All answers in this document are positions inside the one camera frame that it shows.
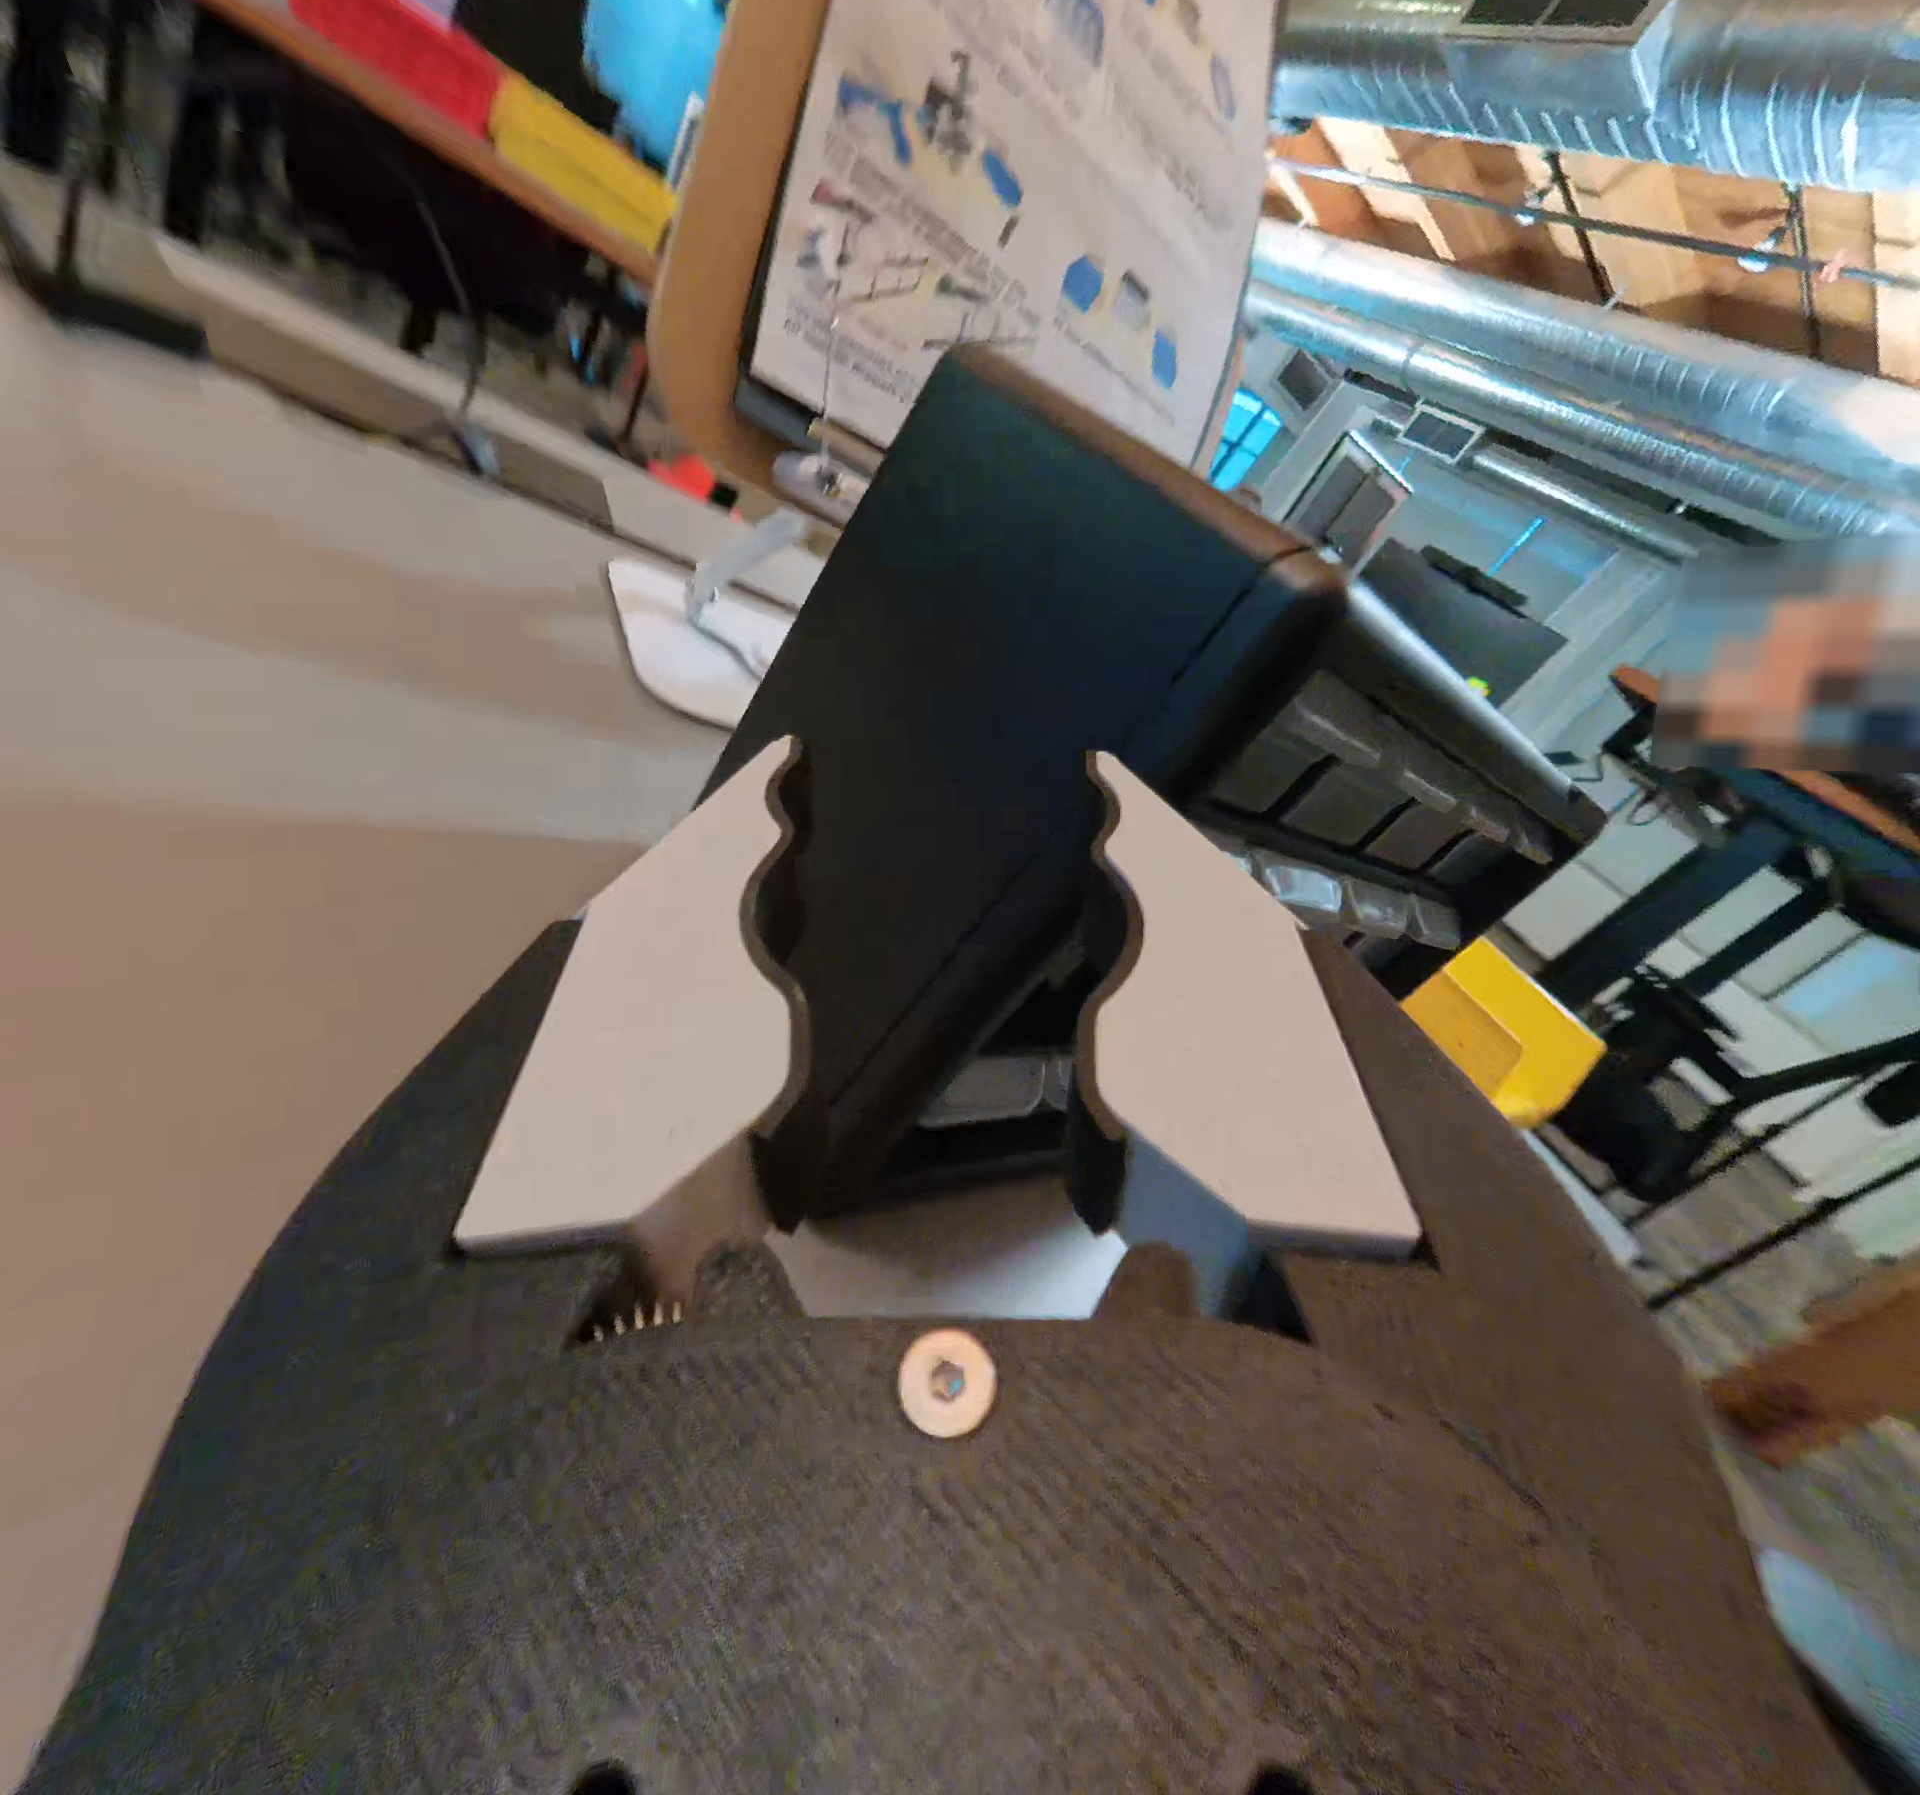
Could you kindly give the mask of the black drawer cabinet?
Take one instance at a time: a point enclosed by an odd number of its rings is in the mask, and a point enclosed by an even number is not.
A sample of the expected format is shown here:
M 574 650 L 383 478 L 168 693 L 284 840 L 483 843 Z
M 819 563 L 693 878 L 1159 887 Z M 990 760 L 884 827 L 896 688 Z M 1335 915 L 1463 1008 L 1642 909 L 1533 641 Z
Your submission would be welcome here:
M 1369 578 L 993 351 L 938 361 L 703 785 L 803 746 L 779 1228 L 932 1180 L 920 1124 L 982 1052 L 1068 1047 L 1089 751 L 1178 812 L 1315 672 L 1516 782 L 1532 742 Z

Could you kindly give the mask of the grey desk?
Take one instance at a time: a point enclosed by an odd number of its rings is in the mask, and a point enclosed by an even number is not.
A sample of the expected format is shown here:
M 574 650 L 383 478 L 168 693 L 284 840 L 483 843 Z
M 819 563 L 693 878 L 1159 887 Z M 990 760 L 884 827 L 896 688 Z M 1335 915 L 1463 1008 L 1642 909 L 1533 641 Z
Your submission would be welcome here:
M 449 1577 L 389 1527 L 534 1321 L 445 1256 L 565 929 L 680 820 L 696 731 L 625 688 L 603 543 L 2 304 L 2 1790 L 1141 1793 L 1115 1630 L 887 1664 L 878 1742 L 647 1733 L 640 1583 L 509 1577 L 500 1685 L 425 1637 L 220 1609 L 255 1537 L 343 1619 Z

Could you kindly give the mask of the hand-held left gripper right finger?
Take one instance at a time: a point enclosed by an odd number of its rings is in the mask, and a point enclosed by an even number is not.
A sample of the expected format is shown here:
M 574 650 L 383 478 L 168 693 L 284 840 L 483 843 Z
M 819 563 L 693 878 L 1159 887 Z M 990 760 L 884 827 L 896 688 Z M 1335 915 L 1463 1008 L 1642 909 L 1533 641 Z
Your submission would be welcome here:
M 1082 1219 L 1178 1258 L 1205 1316 L 1295 1256 L 1426 1258 L 1306 930 L 1119 755 L 1089 751 L 1085 772 L 1101 823 L 1070 1073 Z

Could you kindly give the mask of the group of small cabinet drawers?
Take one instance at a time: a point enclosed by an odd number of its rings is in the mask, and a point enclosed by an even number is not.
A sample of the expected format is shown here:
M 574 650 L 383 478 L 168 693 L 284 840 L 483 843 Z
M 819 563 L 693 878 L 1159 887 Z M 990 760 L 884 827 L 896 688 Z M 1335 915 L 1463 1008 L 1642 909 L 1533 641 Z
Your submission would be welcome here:
M 1178 812 L 1295 923 L 1413 996 L 1601 827 L 1523 746 L 1516 782 L 1315 672 Z

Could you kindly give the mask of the silver ventilation duct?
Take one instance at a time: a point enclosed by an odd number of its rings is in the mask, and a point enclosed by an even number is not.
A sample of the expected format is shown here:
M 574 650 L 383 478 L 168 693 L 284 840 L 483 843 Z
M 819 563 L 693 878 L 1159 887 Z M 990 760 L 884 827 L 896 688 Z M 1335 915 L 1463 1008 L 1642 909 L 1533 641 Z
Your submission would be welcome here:
M 1267 121 L 1916 191 L 1916 0 L 1669 0 L 1635 38 L 1506 38 L 1463 10 L 1291 0 Z
M 1261 221 L 1246 328 L 1772 537 L 1916 532 L 1916 391 Z

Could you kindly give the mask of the white poster stand base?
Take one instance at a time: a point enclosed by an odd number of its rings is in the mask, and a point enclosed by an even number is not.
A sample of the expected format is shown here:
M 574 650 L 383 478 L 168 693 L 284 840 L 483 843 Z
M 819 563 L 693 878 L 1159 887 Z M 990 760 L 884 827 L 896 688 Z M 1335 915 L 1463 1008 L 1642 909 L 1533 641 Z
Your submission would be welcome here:
M 687 721 L 733 731 L 826 570 L 836 532 L 776 506 L 692 506 L 607 561 L 636 684 Z

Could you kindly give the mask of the small yellow plastic bin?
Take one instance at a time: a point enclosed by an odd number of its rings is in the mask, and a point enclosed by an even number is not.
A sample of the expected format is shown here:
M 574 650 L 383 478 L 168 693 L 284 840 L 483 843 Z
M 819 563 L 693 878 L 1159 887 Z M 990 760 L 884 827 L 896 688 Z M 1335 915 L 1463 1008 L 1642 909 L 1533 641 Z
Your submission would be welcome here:
M 493 92 L 488 135 L 513 171 L 609 233 L 661 251 L 677 213 L 668 178 L 513 70 Z

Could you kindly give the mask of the red plastic bin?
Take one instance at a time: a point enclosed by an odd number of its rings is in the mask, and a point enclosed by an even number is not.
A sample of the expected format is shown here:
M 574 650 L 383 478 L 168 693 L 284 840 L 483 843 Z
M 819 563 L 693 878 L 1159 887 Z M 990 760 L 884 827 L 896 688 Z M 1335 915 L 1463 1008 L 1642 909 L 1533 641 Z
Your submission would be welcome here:
M 504 64 L 409 0 L 288 0 L 293 21 L 392 79 L 455 128 L 484 135 Z

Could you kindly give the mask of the large yellow plastic bin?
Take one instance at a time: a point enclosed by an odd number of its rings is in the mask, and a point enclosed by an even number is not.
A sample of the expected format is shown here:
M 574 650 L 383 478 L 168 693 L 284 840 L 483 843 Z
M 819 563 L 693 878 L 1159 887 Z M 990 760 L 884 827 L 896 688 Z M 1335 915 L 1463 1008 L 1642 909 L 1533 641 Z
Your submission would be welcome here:
M 1558 1117 L 1605 1052 L 1601 1037 L 1491 941 L 1452 954 L 1400 1009 L 1519 1132 Z

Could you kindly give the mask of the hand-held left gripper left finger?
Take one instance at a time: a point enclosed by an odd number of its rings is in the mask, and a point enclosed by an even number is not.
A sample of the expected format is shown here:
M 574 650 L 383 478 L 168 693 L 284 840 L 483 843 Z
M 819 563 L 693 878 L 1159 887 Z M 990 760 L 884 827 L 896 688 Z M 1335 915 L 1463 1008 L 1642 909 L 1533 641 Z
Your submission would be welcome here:
M 774 1225 L 758 1175 L 801 1103 L 783 963 L 805 755 L 783 735 L 598 890 L 450 1225 L 468 1258 L 618 1249 L 692 1309 L 711 1249 Z

